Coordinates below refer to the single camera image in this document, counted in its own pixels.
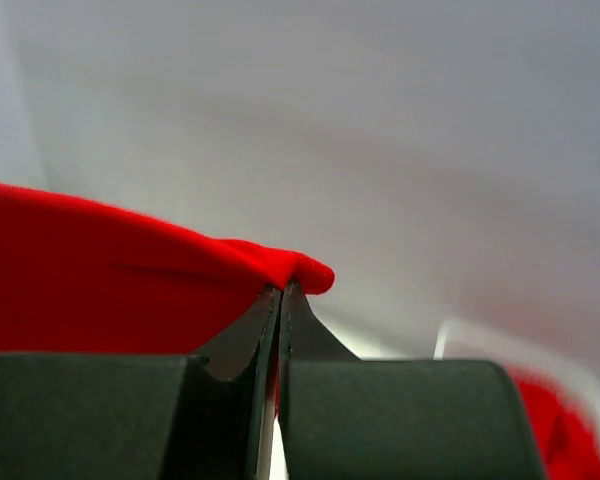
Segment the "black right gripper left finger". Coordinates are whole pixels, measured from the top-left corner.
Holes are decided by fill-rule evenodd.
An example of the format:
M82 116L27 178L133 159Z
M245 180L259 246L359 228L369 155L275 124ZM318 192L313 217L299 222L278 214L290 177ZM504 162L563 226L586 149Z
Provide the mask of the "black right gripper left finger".
M281 294L187 355L0 354L0 479L265 479Z

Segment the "red t shirt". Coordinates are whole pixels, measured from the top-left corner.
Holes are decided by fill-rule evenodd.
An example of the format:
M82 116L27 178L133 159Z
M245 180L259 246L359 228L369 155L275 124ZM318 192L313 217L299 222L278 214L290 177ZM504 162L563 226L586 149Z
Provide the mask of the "red t shirt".
M0 352L188 353L264 288L334 279L300 252L0 183Z

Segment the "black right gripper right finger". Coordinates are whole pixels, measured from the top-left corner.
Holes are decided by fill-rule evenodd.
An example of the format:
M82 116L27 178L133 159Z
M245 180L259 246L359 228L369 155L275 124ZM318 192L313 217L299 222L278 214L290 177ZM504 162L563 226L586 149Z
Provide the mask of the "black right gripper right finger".
M485 360L364 360L286 287L279 422L292 479L543 479L509 374Z

